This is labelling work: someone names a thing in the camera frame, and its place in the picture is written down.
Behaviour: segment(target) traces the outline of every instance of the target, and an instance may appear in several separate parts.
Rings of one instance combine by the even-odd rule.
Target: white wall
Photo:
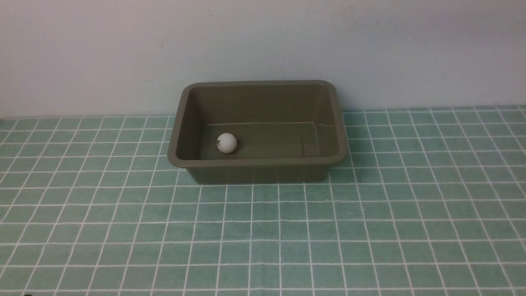
[[[0,117],[174,113],[200,81],[345,108],[526,103],[524,0],[3,0]]]

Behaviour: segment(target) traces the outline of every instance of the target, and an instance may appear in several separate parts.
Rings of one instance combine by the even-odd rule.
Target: white ball
[[[223,153],[232,153],[236,149],[237,140],[234,135],[229,133],[221,134],[217,138],[217,149]]]

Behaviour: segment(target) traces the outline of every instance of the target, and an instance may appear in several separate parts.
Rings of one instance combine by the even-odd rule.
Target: green tiled surface
[[[171,116],[0,120],[0,295],[526,295],[525,114],[344,112],[326,180],[229,186]]]

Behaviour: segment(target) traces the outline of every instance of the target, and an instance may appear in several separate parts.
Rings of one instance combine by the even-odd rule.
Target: rectangular container
[[[231,133],[237,148],[216,147]],[[326,81],[196,83],[181,95],[168,159],[200,184],[314,182],[348,154],[334,86]]]

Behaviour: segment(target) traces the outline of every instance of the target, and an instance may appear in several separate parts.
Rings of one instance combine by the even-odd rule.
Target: green tile
[[[97,130],[102,124],[101,117],[84,117],[78,126],[79,130]]]
[[[165,130],[144,130],[141,142],[162,142]]]
[[[219,243],[194,243],[190,255],[190,264],[217,263],[219,261]]]
[[[452,219],[476,219],[477,213],[470,201],[446,202]]]
[[[124,267],[98,267],[93,276],[91,289],[119,289]]]
[[[439,265],[447,288],[475,287],[475,282],[467,265]]]
[[[283,240],[306,240],[307,223],[281,221],[281,239]]]
[[[386,192],[382,185],[359,184],[358,191],[363,201],[386,200]]]
[[[496,262],[497,257],[489,242],[463,242],[469,262]]]
[[[407,174],[412,183],[432,183],[433,173],[427,167],[408,167]]]
[[[471,268],[479,287],[508,286],[508,281],[499,265],[474,264]]]
[[[526,266],[524,264],[507,264],[504,266],[504,269],[514,287],[523,287],[525,285]]]
[[[109,224],[87,224],[82,227],[78,242],[100,243],[106,239]]]
[[[67,267],[59,289],[87,289],[94,269],[93,267]]]
[[[373,215],[373,210],[375,210],[375,203],[372,202],[364,202],[364,209],[367,209],[369,211],[370,215]],[[379,210],[382,210],[382,205],[387,205],[387,203],[382,203],[378,208]],[[336,209],[336,218],[337,219],[363,219],[363,213],[361,210],[360,203],[357,202],[337,202],[335,203],[335,209]]]
[[[277,185],[256,185],[254,186],[254,202],[271,202],[278,200]]]
[[[186,267],[165,267],[157,269],[155,289],[182,289],[185,284]]]
[[[447,183],[447,182],[460,182],[460,176],[455,167],[434,167],[433,168],[434,177],[437,179],[437,182]]]
[[[98,186],[102,172],[80,172],[75,186]]]
[[[341,242],[343,263],[370,263],[369,244],[364,242]]]
[[[55,289],[62,275],[62,267],[37,267],[27,286],[30,290]]]
[[[314,265],[312,267],[315,288],[343,288],[343,273],[340,266]]]
[[[105,244],[99,265],[126,264],[131,246],[131,244]]]
[[[22,248],[23,249],[21,251],[21,254],[22,254],[23,259],[25,259],[25,257],[26,257],[26,250],[24,250],[24,248],[26,248],[26,246],[24,246],[24,247],[19,246],[18,248]],[[7,264],[7,260],[9,259],[9,257],[11,256],[11,254],[13,253],[14,250],[15,250],[15,246],[14,245],[2,245],[2,246],[0,246],[0,264],[6,265]]]
[[[464,124],[462,129],[466,133],[466,136],[488,136],[485,127],[482,124]]]
[[[119,129],[123,124],[123,117],[105,117],[102,120],[101,129]]]
[[[117,143],[113,148],[112,156],[132,156],[137,150],[137,143]]]
[[[181,236],[185,238],[188,238],[189,236],[189,238],[185,241],[191,240],[193,229],[194,229],[194,226],[193,226],[194,224],[192,223],[191,225],[192,225],[191,229],[188,229],[188,230],[183,229],[183,234]],[[226,225],[225,231],[224,231],[225,237],[235,238],[239,234],[239,237],[250,238],[250,223],[243,223],[242,227],[241,226],[237,227],[238,225],[231,225],[228,223],[226,223],[225,225]],[[195,241],[220,240],[221,234],[222,234],[222,223],[220,222],[217,222],[217,223],[199,223],[198,222],[195,224],[195,236],[194,236]]]
[[[55,223],[62,210],[61,206],[39,206],[31,219],[32,223]]]
[[[126,117],[123,129],[142,129],[146,124],[146,117]]]
[[[58,172],[51,179],[49,187],[72,187],[75,179],[77,179],[76,173]]]
[[[139,224],[137,242],[160,242],[163,240],[164,224]]]
[[[216,287],[217,273],[217,266],[190,266],[187,274],[188,280],[186,283],[186,288],[214,289]]]
[[[218,286],[220,288],[246,288],[248,286],[248,266],[221,266]]]
[[[376,288],[375,271],[372,265],[345,265],[347,288]]]
[[[281,267],[283,288],[312,288],[309,265],[283,265]]]
[[[365,240],[367,234],[362,221],[338,221],[338,232],[341,240]]]
[[[498,183],[493,184],[493,188],[502,199],[524,199],[524,194],[517,184]]]
[[[278,222],[254,222],[252,224],[252,238],[256,240],[279,239]]]
[[[402,253],[398,243],[371,243],[372,256],[375,263],[401,263]]]
[[[457,238],[449,221],[425,221],[429,238],[432,240],[454,240]]]
[[[264,264],[252,265],[250,275],[251,288],[279,288],[278,266]]]
[[[114,211],[114,205],[92,205],[86,217],[86,222],[110,222]]]
[[[279,242],[255,241],[252,243],[252,263],[278,263]]]
[[[76,244],[69,264],[71,265],[96,265],[100,255],[100,244]]]
[[[378,284],[381,288],[408,288],[409,281],[403,265],[377,265]]]
[[[78,224],[58,224],[55,226],[49,242],[73,243],[79,230],[80,225]]]
[[[49,244],[44,248],[39,265],[65,265],[73,245],[71,244]]]
[[[140,143],[137,148],[137,155],[159,155],[160,143]]]
[[[9,260],[9,265],[36,265],[38,258],[40,258],[40,253],[42,252],[42,245],[19,245],[16,247],[16,250],[13,254],[11,260]],[[5,254],[3,258],[4,264],[7,263],[9,254]]]
[[[150,186],[152,175],[153,172],[129,172],[126,186]]]
[[[95,137],[95,142],[117,142],[119,131],[100,130]]]
[[[425,240],[426,231],[421,221],[396,221],[401,240]]]
[[[485,240],[487,239],[479,221],[455,221],[455,228],[461,240]]]
[[[376,139],[372,140],[375,152],[396,152],[398,151],[397,141],[394,139]]]
[[[89,148],[90,148],[90,144],[72,143],[67,148],[65,156],[86,156],[88,154]]]
[[[255,203],[252,205],[253,220],[277,220],[279,219],[278,214],[278,203]]]
[[[281,243],[281,261],[283,263],[309,263],[308,242]]]
[[[4,217],[2,222],[6,223],[27,223],[31,219],[33,212],[35,212],[35,206],[22,205],[13,206]]]
[[[411,263],[432,263],[433,252],[429,243],[424,242],[402,242],[403,255],[406,262]]]
[[[418,206],[423,219],[448,219],[448,211],[443,202],[419,201]]]
[[[0,278],[2,290],[24,290],[33,268],[7,267]]]
[[[280,214],[283,220],[305,220],[305,204],[297,202],[281,202]]]
[[[367,221],[367,232],[371,240],[396,239],[396,231],[392,222]]]
[[[137,224],[113,223],[109,229],[108,242],[131,242],[134,239]]]
[[[349,209],[350,211],[355,212],[354,216],[351,216],[349,218],[361,217],[361,211],[360,211],[359,204],[350,204],[350,205],[355,205],[357,206],[357,208]],[[365,216],[365,219],[391,219],[392,218],[391,211],[389,208],[389,203],[387,202],[363,202],[362,207],[363,207],[363,215]]]
[[[488,175],[490,182],[514,182],[510,170],[505,166],[485,167],[484,171]]]
[[[380,170],[385,183],[407,183],[406,172],[402,168],[385,168]]]
[[[95,195],[95,188],[73,188],[71,189],[67,203],[88,204],[92,201],[93,195]]]
[[[57,169],[59,163],[60,163],[59,157],[39,159],[35,165],[34,171],[54,172]]]
[[[517,241],[495,241],[493,242],[501,262],[525,262],[526,252],[520,242]]]
[[[10,172],[28,172],[33,169],[38,159],[35,157],[31,158],[18,158],[11,164],[9,168]]]
[[[152,186],[172,186],[175,185],[177,171],[155,172],[151,182]]]
[[[436,265],[409,265],[408,271],[414,288],[442,287]]]
[[[308,202],[309,220],[334,220],[334,210],[330,202]]]
[[[161,250],[161,244],[134,244],[131,251],[129,264],[132,265],[145,265],[145,264],[157,264]]]
[[[118,142],[139,142],[143,130],[122,130]]]
[[[385,189],[391,201],[414,200],[414,195],[409,184],[386,184]]]
[[[106,156],[87,157],[85,159],[84,165],[82,166],[82,170],[83,171],[104,171],[107,163],[108,163],[108,157]]]
[[[475,200],[492,200],[497,198],[490,184],[466,184],[466,188]]]
[[[413,201],[391,203],[393,217],[395,219],[419,219],[417,203]]]
[[[6,173],[0,182],[0,188],[21,188],[28,176],[29,173]]]
[[[249,243],[223,243],[221,263],[248,263]]]
[[[484,227],[490,239],[515,239],[517,234],[508,220],[485,220]]]
[[[312,240],[337,239],[336,224],[332,221],[309,221],[309,235]]]
[[[33,152],[30,155],[24,155],[20,153],[20,156],[39,156],[40,151],[44,148],[43,144],[25,144],[25,147],[37,147],[39,152]],[[0,144],[0,156],[2,157],[15,157],[21,151],[21,144]]]

